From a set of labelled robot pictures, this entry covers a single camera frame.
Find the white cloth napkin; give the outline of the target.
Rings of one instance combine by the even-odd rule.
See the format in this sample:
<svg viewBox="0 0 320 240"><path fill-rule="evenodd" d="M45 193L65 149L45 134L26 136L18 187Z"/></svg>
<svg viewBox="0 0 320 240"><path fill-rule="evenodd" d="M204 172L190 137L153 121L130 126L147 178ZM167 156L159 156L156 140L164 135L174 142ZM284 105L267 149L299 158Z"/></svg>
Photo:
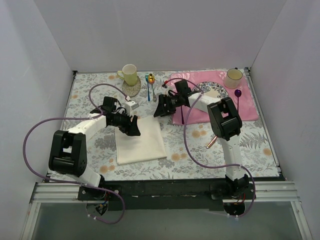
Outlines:
<svg viewBox="0 0 320 240"><path fill-rule="evenodd" d="M128 136L115 129L117 164L126 165L167 157L160 123L148 116L137 121L140 136Z"/></svg>

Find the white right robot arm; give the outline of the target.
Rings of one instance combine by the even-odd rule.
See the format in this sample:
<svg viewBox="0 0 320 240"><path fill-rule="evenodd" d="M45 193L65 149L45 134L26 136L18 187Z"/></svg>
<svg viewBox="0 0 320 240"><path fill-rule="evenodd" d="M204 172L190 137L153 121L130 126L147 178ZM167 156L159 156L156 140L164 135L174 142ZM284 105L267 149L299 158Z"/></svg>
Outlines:
<svg viewBox="0 0 320 240"><path fill-rule="evenodd" d="M156 117L172 115L179 107L189 108L183 122L183 141L186 151L191 160L206 169L225 168L225 183L217 188L216 192L232 199L237 199L245 194L249 187L249 179L253 179L250 171L243 166L240 151L240 133L243 126L239 112L230 97L215 99L205 95L200 87L192 91L189 80L176 78L174 83L176 92L168 90L166 94L158 96L158 105L153 114ZM210 125L215 137L220 141L224 155L224 165L207 166L198 162L190 153L187 145L187 123L193 108L205 112L209 116Z"/></svg>

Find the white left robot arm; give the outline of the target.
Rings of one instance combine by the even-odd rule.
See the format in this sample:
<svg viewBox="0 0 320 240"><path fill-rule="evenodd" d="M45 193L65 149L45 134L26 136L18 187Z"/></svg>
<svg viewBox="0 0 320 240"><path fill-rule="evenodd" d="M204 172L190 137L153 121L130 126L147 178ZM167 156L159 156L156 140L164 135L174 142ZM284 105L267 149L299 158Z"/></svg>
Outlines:
<svg viewBox="0 0 320 240"><path fill-rule="evenodd" d="M139 104L129 97L123 105L114 97L104 97L102 105L93 109L87 120L66 131L54 133L48 166L51 171L68 175L80 184L90 186L95 200L106 196L104 178L87 165L87 142L100 130L112 126L129 137L140 136L138 116L133 111Z"/></svg>

